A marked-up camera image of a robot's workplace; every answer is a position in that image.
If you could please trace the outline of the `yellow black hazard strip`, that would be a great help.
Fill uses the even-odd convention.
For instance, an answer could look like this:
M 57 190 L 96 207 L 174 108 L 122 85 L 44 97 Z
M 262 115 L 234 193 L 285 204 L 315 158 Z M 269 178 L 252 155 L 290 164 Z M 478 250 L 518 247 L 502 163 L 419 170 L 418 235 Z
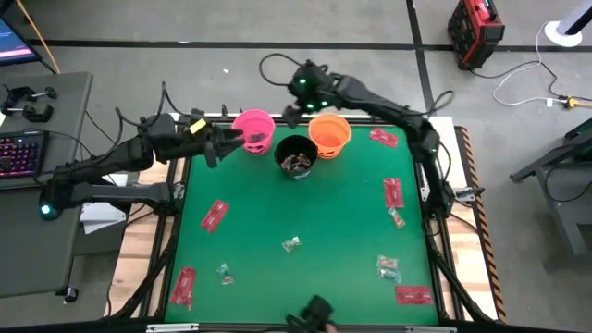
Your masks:
M 469 187 L 479 188 L 481 184 L 476 171 L 476 165 L 473 156 L 472 144 L 470 142 L 469 132 L 466 128 L 461 126 L 455 126 L 454 131 L 456 134 L 457 143 L 459 145 L 459 151 L 467 184 Z M 494 303 L 494 309 L 496 311 L 497 321 L 501 322 L 502 324 L 507 324 L 508 318 L 504 309 L 503 295 L 500 289 L 500 280 L 498 277 L 498 272 L 495 263 L 495 254 L 491 238 L 489 236 L 485 207 L 481 194 L 477 194 L 475 196 L 473 210 L 478 230 L 478 236 L 482 248 L 482 253 L 484 256 L 485 265 L 487 269 L 487 277 L 489 280 L 489 286 L 491 289 L 491 295 Z

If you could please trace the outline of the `candy bars pile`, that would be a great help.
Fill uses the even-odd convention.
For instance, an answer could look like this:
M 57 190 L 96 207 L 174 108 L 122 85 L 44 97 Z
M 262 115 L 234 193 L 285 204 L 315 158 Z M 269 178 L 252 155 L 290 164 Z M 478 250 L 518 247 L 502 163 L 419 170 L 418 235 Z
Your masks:
M 290 154 L 280 163 L 280 167 L 287 172 L 302 172 L 311 165 L 311 160 L 304 153 Z

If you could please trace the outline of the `black halloween bucket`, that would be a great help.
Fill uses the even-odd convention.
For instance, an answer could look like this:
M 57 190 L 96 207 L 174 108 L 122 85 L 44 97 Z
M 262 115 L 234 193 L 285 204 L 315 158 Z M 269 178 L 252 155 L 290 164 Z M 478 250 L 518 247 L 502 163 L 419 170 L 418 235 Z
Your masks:
M 287 172 L 280 167 L 281 161 L 290 154 L 304 153 L 312 162 L 312 165 L 302 172 Z M 312 140 L 302 135 L 290 135 L 283 139 L 274 152 L 275 162 L 284 176 L 289 179 L 307 178 L 317 159 L 317 147 Z

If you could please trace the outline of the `black table frame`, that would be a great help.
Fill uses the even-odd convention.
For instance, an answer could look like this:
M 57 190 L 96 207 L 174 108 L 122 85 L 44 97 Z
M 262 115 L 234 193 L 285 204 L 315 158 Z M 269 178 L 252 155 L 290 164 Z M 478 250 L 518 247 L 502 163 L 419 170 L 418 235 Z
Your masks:
M 182 267 L 196 270 L 192 308 L 166 302 L 152 317 L 111 317 L 107 333 L 145 333 L 151 324 L 198 323 L 198 333 L 272 333 L 287 328 L 313 296 L 329 302 L 334 323 L 347 332 L 398 330 L 405 326 L 456 327 L 468 322 L 444 315 L 438 271 L 429 251 L 417 187 L 416 164 L 405 133 L 390 148 L 369 138 L 371 127 L 354 125 L 338 157 L 319 160 L 311 174 L 292 180 L 273 155 L 238 151 L 209 169 L 193 158 L 184 169 L 183 211 L 171 235 L 163 279 L 170 296 Z M 405 221 L 397 228 L 385 205 L 383 179 L 400 179 Z M 228 212 L 212 233 L 201 222 L 215 200 Z M 298 236 L 291 253 L 281 243 Z M 401 283 L 378 277 L 379 255 L 399 261 Z M 222 285 L 216 270 L 226 263 L 234 282 Z M 432 304 L 398 304 L 397 286 L 428 286 Z

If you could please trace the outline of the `orange pumpkin halloween bucket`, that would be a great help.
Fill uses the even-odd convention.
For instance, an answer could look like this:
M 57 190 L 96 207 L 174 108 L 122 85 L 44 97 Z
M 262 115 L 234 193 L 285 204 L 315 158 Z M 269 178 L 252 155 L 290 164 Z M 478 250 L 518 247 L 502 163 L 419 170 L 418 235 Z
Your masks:
M 351 140 L 352 129 L 344 117 L 323 114 L 309 122 L 308 134 L 317 146 L 317 154 L 321 158 L 332 159 Z

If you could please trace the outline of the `clear bag teal candy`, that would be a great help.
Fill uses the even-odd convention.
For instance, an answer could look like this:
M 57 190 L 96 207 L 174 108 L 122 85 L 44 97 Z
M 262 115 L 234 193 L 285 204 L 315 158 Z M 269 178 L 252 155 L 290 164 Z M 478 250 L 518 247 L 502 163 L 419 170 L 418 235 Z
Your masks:
M 229 267 L 226 263 L 223 263 L 217 270 L 217 274 L 221 279 L 222 285 L 232 284 L 234 282 L 234 278 L 230 273 Z
M 381 279 L 389 280 L 394 283 L 401 283 L 401 273 L 398 270 L 380 267 L 377 270 L 378 277 Z

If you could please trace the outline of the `white paper sheet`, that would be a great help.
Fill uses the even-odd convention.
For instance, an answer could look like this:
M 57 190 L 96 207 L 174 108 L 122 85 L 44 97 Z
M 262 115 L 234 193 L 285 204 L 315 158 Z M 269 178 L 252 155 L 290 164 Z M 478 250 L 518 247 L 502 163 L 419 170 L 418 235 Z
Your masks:
M 110 203 L 85 203 L 80 214 L 80 222 L 86 235 L 126 219 L 127 214 Z

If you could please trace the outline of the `yellow wooden stick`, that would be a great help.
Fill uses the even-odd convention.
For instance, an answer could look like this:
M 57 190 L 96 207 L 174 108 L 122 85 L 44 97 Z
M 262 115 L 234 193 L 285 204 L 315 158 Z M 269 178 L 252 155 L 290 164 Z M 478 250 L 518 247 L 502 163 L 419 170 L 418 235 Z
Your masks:
M 59 67 L 59 65 L 56 62 L 56 59 L 54 57 L 54 54 L 52 53 L 51 49 L 49 48 L 48 44 L 46 43 L 44 37 L 42 36 L 41 32 L 39 31 L 37 25 L 34 23 L 32 16 L 30 15 L 29 11 L 26 9 L 26 7 L 23 5 L 21 0 L 15 0 L 19 10 L 21 11 L 21 13 L 24 15 L 24 17 L 26 18 L 26 20 L 29 22 L 29 24 L 31 25 L 33 31 L 35 32 L 37 39 L 39 40 L 39 42 L 41 43 L 43 49 L 45 50 L 45 52 L 47 53 L 47 55 L 50 58 L 51 61 L 51 65 L 47 65 L 45 64 L 52 73 L 54 74 L 60 74 L 61 73 L 61 69 Z

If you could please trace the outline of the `slanted stand pole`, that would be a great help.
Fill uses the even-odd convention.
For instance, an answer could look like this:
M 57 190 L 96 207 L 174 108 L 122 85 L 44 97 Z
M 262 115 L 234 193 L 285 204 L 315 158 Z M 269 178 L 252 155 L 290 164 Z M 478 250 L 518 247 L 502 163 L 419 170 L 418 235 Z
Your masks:
M 558 31 L 563 35 L 579 33 L 592 20 L 592 0 L 584 0 L 574 8 L 559 24 Z

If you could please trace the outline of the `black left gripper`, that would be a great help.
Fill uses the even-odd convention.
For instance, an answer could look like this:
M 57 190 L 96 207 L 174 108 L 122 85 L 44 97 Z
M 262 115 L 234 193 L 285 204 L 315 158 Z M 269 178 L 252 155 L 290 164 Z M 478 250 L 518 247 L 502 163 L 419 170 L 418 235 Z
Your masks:
M 207 126 L 196 134 L 191 134 L 190 125 L 199 119 L 204 119 Z M 183 155 L 186 157 L 201 155 L 209 168 L 216 168 L 218 160 L 222 161 L 245 143 L 242 129 L 222 129 L 220 131 L 220 128 L 207 118 L 197 115 L 189 115 L 185 118 L 184 129 L 181 133 Z

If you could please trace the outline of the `black handheld device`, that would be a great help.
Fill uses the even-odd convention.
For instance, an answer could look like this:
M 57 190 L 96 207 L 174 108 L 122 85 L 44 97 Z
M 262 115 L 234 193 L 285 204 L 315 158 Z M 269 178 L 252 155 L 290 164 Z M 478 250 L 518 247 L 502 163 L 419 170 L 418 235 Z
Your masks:
M 334 312 L 327 300 L 315 295 L 298 315 L 286 316 L 288 333 L 327 333 L 327 326 L 333 325 L 330 317 Z

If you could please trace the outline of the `computer monitor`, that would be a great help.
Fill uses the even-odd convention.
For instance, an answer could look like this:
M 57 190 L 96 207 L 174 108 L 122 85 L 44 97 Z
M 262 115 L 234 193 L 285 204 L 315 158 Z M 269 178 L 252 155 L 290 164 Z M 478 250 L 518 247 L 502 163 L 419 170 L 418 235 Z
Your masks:
M 0 67 L 41 60 L 39 53 L 3 18 L 0 18 Z

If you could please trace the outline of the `red candy pack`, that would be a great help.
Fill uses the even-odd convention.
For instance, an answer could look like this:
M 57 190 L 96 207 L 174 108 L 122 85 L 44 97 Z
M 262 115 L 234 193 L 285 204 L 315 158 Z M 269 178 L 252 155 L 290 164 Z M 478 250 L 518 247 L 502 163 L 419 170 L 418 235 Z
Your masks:
M 380 128 L 372 128 L 369 138 L 390 148 L 396 148 L 399 142 L 399 138 L 395 134 L 386 132 Z
M 404 201 L 400 179 L 383 179 L 385 205 L 387 208 L 403 208 Z
M 398 304 L 432 304 L 428 286 L 397 286 L 395 296 Z
M 182 267 L 169 301 L 177 305 L 184 305 L 190 311 L 192 308 L 192 289 L 196 280 L 196 270 L 192 267 Z
M 201 228 L 209 233 L 216 230 L 217 226 L 228 212 L 229 205 L 221 200 L 215 200 L 211 208 L 201 222 Z

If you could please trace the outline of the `grey desk panel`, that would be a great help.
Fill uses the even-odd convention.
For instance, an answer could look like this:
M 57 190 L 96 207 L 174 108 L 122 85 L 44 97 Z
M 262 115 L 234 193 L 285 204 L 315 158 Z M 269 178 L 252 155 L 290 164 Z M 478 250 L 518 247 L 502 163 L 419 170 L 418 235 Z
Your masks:
M 54 113 L 46 123 L 31 123 L 20 113 L 12 116 L 0 113 L 0 117 L 4 119 L 0 123 L 0 133 L 45 130 L 49 135 L 41 174 L 36 177 L 0 179 L 0 191 L 37 187 L 49 180 L 57 167 L 75 160 L 92 83 L 93 75 L 89 72 L 0 80 L 0 105 L 7 104 L 6 87 L 13 89 L 29 86 L 37 93 L 42 93 L 46 87 L 51 86 L 58 94 L 56 99 L 40 97 L 36 102 L 20 100 L 15 105 L 8 104 L 17 108 L 29 105 L 39 112 L 46 105 L 51 105 Z
M 38 189 L 0 191 L 0 298 L 69 284 L 80 207 L 42 219 Z

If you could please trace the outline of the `grey side table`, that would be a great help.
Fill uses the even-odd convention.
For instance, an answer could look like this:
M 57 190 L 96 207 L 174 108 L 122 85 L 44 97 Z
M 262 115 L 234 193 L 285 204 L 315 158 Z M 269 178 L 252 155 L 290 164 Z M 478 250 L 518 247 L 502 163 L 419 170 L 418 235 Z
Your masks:
M 592 268 L 592 242 L 582 232 L 592 228 L 592 117 L 568 131 L 560 146 L 510 175 L 514 183 L 529 177 L 537 178 L 564 244 L 545 269 Z

